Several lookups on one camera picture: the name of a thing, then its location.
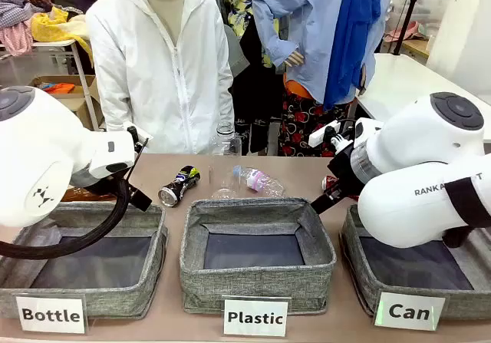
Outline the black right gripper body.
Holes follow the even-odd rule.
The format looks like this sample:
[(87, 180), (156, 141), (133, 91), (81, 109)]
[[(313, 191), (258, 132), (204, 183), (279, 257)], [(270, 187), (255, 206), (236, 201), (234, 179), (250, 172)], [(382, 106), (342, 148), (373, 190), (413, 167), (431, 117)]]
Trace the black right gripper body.
[(366, 148), (364, 145), (355, 148), (353, 142), (338, 142), (333, 143), (333, 146), (336, 153), (329, 162), (328, 169), (337, 180), (326, 190), (328, 198), (341, 201), (345, 197), (359, 196), (369, 180)]

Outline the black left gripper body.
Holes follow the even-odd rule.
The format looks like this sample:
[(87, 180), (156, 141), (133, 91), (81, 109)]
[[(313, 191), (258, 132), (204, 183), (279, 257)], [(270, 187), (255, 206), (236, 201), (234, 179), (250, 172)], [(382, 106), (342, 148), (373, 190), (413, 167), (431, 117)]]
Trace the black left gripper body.
[(127, 180), (116, 180), (114, 192), (119, 200), (123, 200), (124, 204), (130, 204), (143, 212), (147, 211), (152, 203), (151, 198), (129, 184)]

